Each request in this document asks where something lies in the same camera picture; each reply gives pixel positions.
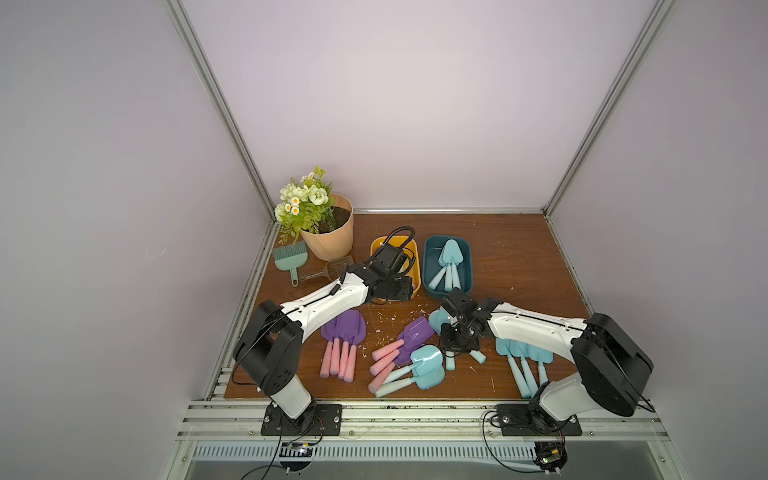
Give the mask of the teal round shovel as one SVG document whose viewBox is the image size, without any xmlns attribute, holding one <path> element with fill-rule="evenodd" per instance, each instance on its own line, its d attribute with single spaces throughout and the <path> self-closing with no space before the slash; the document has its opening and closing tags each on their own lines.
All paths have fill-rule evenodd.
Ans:
<svg viewBox="0 0 768 480">
<path fill-rule="evenodd" d="M 428 287 L 432 290 L 436 290 L 440 281 L 445 280 L 444 289 L 446 292 L 450 292 L 453 289 L 450 264 L 455 263 L 458 266 L 458 263 L 462 259 L 463 259 L 463 256 L 460 250 L 450 249 L 447 253 L 442 252 L 438 260 L 438 263 L 440 264 L 441 269 L 430 280 L 430 282 L 428 283 Z"/>
</svg>

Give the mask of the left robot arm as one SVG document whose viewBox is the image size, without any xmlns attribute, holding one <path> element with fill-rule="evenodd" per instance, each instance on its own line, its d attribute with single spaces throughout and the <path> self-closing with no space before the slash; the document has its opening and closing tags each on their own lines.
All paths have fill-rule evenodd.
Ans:
<svg viewBox="0 0 768 480">
<path fill-rule="evenodd" d="M 415 259 L 401 247 L 380 246 L 366 260 L 347 266 L 338 279 L 297 300 L 256 306 L 233 350 L 242 369 L 283 417 L 298 424 L 314 413 L 316 401 L 297 375 L 302 345 L 338 315 L 379 300 L 407 301 L 408 273 Z"/>
</svg>

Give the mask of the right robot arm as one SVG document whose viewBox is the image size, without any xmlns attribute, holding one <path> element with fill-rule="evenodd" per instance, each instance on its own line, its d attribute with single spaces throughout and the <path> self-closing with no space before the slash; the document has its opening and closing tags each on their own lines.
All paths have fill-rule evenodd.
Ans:
<svg viewBox="0 0 768 480">
<path fill-rule="evenodd" d="M 557 317 L 491 298 L 477 302 L 458 288 L 441 307 L 454 320 L 441 327 L 447 351 L 476 350 L 488 337 L 522 342 L 575 365 L 576 373 L 544 383 L 529 401 L 526 423 L 539 432 L 557 432 L 570 418 L 598 408 L 631 417 L 646 400 L 653 362 L 608 315 Z"/>
</svg>

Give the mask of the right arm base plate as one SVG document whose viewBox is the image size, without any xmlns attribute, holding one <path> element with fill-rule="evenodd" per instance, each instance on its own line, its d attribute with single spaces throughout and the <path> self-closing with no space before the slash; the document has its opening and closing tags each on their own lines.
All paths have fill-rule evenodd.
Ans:
<svg viewBox="0 0 768 480">
<path fill-rule="evenodd" d="M 502 403 L 496 405 L 496 415 L 503 436 L 578 437 L 583 430 L 578 419 L 571 416 L 566 420 L 556 420 L 539 407 L 528 404 Z"/>
</svg>

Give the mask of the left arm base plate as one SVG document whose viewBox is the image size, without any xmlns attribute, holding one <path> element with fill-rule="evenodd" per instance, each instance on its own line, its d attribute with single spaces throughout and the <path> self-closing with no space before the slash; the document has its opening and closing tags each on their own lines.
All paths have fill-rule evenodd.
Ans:
<svg viewBox="0 0 768 480">
<path fill-rule="evenodd" d="M 267 406 L 260 434 L 265 437 L 339 436 L 342 422 L 342 405 L 336 403 L 311 403 L 309 408 L 292 419 L 276 404 Z"/>
</svg>

